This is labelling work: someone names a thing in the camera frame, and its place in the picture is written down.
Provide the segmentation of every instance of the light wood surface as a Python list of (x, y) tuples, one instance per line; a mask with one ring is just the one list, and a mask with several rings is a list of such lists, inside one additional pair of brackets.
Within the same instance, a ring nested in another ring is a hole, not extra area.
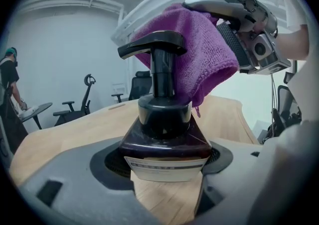
[[(242, 115), (242, 104), (207, 96), (193, 111), (206, 139), (258, 144)], [(137, 101), (116, 104), (69, 123), (29, 134), (18, 148), (10, 167), (13, 181), (20, 185), (32, 173), (62, 151), (104, 139), (123, 136), (138, 116)], [(202, 175), (191, 182), (159, 183), (143, 181), (132, 172), (137, 199), (165, 224), (181, 224), (193, 219)]]

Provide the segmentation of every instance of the purple towel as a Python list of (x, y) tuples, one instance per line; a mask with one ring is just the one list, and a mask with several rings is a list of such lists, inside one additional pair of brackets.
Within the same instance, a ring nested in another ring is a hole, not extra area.
[[(157, 30), (173, 30), (185, 37), (187, 52), (175, 61), (175, 90), (176, 95), (187, 95), (193, 107), (202, 104), (212, 89), (239, 68), (235, 54), (216, 28), (217, 21), (209, 13), (172, 4), (138, 29), (132, 38), (134, 41)], [(136, 57), (151, 67), (149, 54), (141, 53)]]

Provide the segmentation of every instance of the white label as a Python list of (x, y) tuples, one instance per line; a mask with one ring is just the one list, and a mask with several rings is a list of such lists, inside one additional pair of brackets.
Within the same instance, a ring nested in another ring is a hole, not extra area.
[(138, 178), (156, 182), (191, 181), (202, 167), (206, 159), (188, 161), (159, 161), (124, 157)]

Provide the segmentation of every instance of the white cable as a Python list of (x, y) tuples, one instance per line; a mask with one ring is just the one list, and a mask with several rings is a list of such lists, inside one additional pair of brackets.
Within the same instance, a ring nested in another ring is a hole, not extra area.
[(273, 137), (275, 137), (275, 133), (274, 133), (274, 78), (273, 78), (273, 74), (270, 74), (271, 77), (271, 129), (272, 129), (272, 133), (273, 133)]

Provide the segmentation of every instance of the chair headrest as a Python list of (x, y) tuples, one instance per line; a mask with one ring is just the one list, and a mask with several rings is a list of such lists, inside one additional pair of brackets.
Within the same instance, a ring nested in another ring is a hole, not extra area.
[(150, 77), (149, 71), (137, 71), (135, 74), (136, 77)]

